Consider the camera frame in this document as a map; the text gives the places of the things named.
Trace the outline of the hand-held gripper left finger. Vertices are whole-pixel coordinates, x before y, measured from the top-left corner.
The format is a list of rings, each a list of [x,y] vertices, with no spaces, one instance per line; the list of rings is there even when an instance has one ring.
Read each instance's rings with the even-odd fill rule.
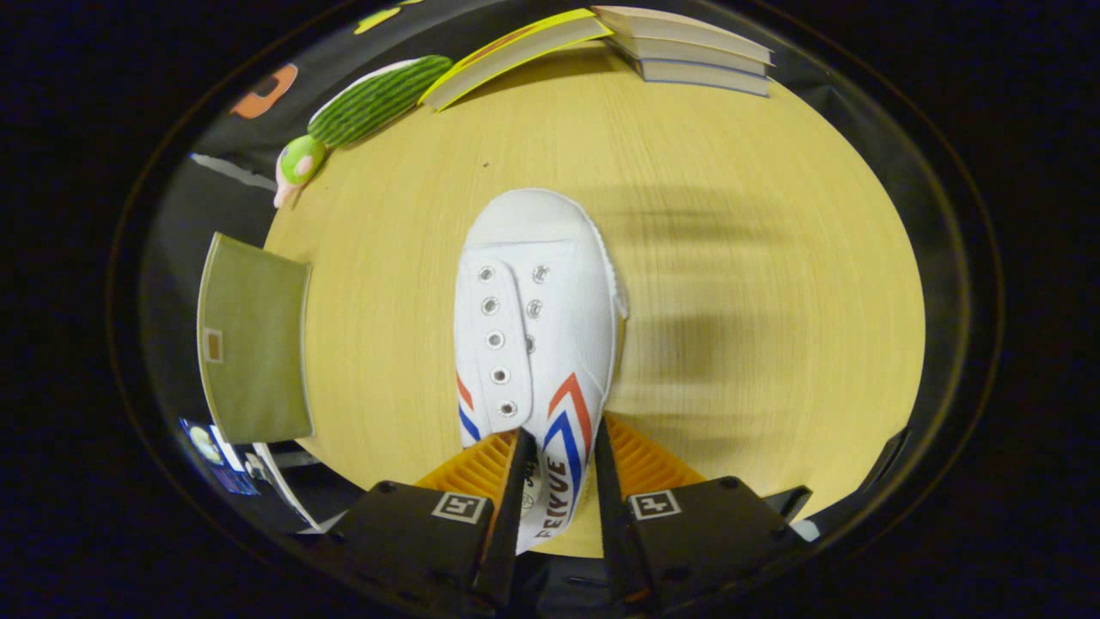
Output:
[[[405,614],[506,614],[534,451],[519,428],[480,440],[415,485],[380,480],[330,529],[330,561]]]

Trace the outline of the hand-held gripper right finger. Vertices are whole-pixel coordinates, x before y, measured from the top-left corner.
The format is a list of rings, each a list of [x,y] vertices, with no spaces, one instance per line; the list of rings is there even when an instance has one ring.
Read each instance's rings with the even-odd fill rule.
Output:
[[[615,416],[595,438],[602,560],[610,595],[636,614],[700,614],[732,603],[806,546],[793,528],[805,486],[760,496],[707,479]]]

